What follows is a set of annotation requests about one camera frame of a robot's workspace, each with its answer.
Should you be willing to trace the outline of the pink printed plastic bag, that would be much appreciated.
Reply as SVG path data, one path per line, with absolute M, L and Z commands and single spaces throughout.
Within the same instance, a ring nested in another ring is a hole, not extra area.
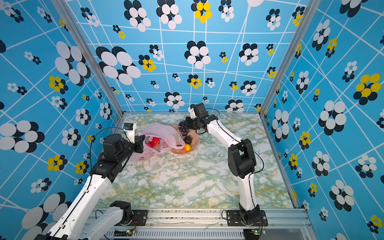
M 144 135 L 143 152 L 133 153 L 130 161 L 141 161 L 154 155 L 166 153 L 172 149 L 182 150 L 186 143 L 180 133 L 171 126 L 155 123 L 137 132 L 135 136 Z

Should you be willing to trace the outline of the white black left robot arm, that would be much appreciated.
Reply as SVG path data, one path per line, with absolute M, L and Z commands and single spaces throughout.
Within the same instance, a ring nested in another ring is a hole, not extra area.
M 131 204 L 114 201 L 105 213 L 90 225 L 87 219 L 104 192 L 124 169 L 134 153 L 144 151 L 145 135 L 135 136 L 131 142 L 120 134 L 111 134 L 103 142 L 104 151 L 99 155 L 85 186 L 63 217 L 46 234 L 37 240 L 100 240 L 115 225 L 136 224 Z

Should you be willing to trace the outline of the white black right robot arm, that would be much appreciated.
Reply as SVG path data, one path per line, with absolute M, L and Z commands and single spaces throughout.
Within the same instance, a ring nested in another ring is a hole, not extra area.
M 246 226 L 258 221 L 261 227 L 268 225 L 267 217 L 255 196 L 254 176 L 257 173 L 256 157 L 249 139 L 241 139 L 234 135 L 219 121 L 215 115 L 210 115 L 203 103 L 190 105 L 190 116 L 182 121 L 181 126 L 188 130 L 204 130 L 214 136 L 228 150 L 228 167 L 236 177 L 240 192 L 240 217 Z

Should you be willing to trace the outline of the red dragon fruit piece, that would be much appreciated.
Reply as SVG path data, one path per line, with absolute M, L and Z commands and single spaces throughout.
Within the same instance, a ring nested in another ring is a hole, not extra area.
M 150 137 L 149 138 L 149 144 L 151 147 L 158 147 L 160 144 L 161 139 L 157 137 Z

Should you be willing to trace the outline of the dark purple grape bunch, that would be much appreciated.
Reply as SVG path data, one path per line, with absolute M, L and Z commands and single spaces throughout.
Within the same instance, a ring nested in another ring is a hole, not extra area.
M 179 122 L 178 131 L 182 134 L 183 137 L 186 137 L 190 132 L 185 120 Z

